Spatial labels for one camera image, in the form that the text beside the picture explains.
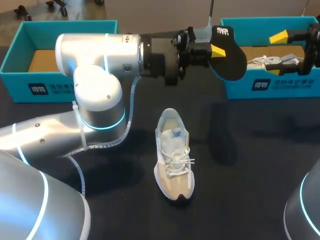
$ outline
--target black table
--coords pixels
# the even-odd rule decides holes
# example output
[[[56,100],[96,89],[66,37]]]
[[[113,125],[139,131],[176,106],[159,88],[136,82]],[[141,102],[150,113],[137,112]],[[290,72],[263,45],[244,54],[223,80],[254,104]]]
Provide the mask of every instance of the black table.
[[[122,83],[127,106],[131,83]],[[132,128],[121,145],[74,156],[91,209],[89,239],[286,239],[286,201],[320,156],[320,99],[227,102],[222,82],[194,67],[177,87],[141,79],[134,101]],[[154,177],[155,128],[165,108],[180,113],[196,159],[195,191],[185,208],[172,206]],[[71,109],[14,104],[1,83],[0,127]],[[33,166],[80,191],[68,159]]]

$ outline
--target glowing blue ring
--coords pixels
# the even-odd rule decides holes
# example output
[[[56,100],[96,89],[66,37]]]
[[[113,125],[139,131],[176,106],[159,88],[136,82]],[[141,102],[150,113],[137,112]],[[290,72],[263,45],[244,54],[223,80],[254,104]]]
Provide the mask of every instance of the glowing blue ring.
[[[17,133],[17,129],[16,129],[16,124],[13,124],[12,125],[12,134],[15,135]],[[22,149],[21,149],[21,146],[17,144],[16,146],[16,149],[20,155],[20,158],[22,159],[22,161],[29,165],[30,164],[28,163],[24,153],[22,152]],[[43,194],[43,200],[42,200],[42,205],[41,205],[41,208],[40,208],[40,212],[39,212],[39,215],[33,225],[33,228],[31,230],[31,232],[29,233],[28,237],[26,238],[26,240],[32,240],[32,238],[35,236],[40,224],[41,224],[41,221],[42,219],[44,218],[44,215],[45,215],[45,211],[46,211],[46,208],[47,208],[47,203],[48,203],[48,197],[49,197],[49,185],[48,185],[48,180],[47,180],[47,177],[41,172],[39,171],[39,173],[41,174],[42,176],[42,179],[43,179],[43,184],[44,184],[44,194]]]
[[[48,180],[46,178],[46,176],[41,172],[39,171],[39,173],[41,174],[42,178],[43,178],[43,183],[44,183],[44,196],[43,196],[43,201],[42,201],[42,205],[41,205],[41,208],[40,208],[40,212],[39,212],[39,215],[35,221],[35,224],[31,230],[31,232],[29,233],[29,236],[26,238],[26,240],[32,240],[33,237],[35,236],[39,226],[40,226],[40,223],[45,215],[45,211],[46,211],[46,207],[47,207],[47,203],[48,203],[48,196],[49,196],[49,186],[48,186]]]
[[[122,120],[125,118],[125,116],[126,116],[126,110],[124,110],[123,116],[121,117],[121,119],[117,123],[115,123],[115,124],[113,124],[111,126],[106,126],[106,127],[91,126],[90,124],[86,123],[86,121],[84,119],[82,119],[82,121],[84,122],[85,125],[87,125],[91,129],[94,129],[94,130],[107,130],[107,129],[112,129],[115,126],[117,126],[118,124],[120,124],[122,122]]]
[[[16,132],[17,132],[17,130],[16,130],[16,123],[15,123],[15,124],[12,125],[12,134],[15,135]],[[30,166],[30,164],[28,163],[25,155],[24,155],[23,152],[22,152],[22,149],[21,149],[20,145],[17,144],[17,145],[16,145],[16,149],[17,149],[17,151],[18,151],[18,153],[19,153],[19,155],[20,155],[21,160],[22,160],[25,164],[27,164],[27,165]]]
[[[303,188],[305,179],[306,179],[306,177],[307,177],[308,174],[309,174],[309,173],[307,173],[307,174],[305,175],[304,179],[302,180],[301,186],[300,186],[300,202],[301,202],[302,211],[303,211],[303,213],[304,213],[304,215],[305,215],[306,220],[309,222],[309,224],[310,224],[310,226],[313,228],[313,230],[320,236],[320,231],[319,231],[319,230],[316,228],[316,226],[312,223],[312,221],[311,221],[310,217],[308,216],[307,211],[306,211],[306,209],[305,209],[304,202],[303,202],[303,200],[302,200],[302,188]]]

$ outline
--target blue cardboard box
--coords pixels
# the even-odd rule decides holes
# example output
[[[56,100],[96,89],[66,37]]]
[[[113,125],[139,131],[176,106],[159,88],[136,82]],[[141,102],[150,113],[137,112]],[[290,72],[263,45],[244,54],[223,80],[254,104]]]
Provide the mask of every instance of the blue cardboard box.
[[[68,103],[75,100],[73,78],[60,72],[28,72],[36,50],[54,50],[64,33],[118,32],[117,21],[22,22],[0,68],[15,103]]]
[[[316,18],[308,16],[221,19],[221,25],[233,27],[235,41],[241,47],[269,46],[269,37],[285,29],[307,30],[314,23]],[[297,44],[304,46],[304,42],[294,43]],[[305,76],[297,73],[277,76],[262,68],[247,69],[242,79],[224,84],[228,99],[320,97],[320,68],[313,67]]]

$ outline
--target black shoe insole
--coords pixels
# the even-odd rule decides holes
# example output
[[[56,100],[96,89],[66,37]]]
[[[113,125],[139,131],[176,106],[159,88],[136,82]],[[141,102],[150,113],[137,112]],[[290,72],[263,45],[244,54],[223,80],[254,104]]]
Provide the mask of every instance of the black shoe insole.
[[[247,58],[235,41],[233,28],[213,26],[210,43],[225,50],[225,57],[214,57],[209,61],[215,73],[227,81],[241,79],[247,71]]]

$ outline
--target white sneaker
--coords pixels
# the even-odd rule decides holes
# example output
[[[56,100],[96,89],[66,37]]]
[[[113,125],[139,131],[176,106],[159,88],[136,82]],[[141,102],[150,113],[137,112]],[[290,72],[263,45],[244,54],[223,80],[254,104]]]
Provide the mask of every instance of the white sneaker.
[[[195,189],[195,177],[189,157],[189,133],[179,113],[163,111],[155,130],[158,161],[154,176],[163,194],[170,200],[189,199]]]

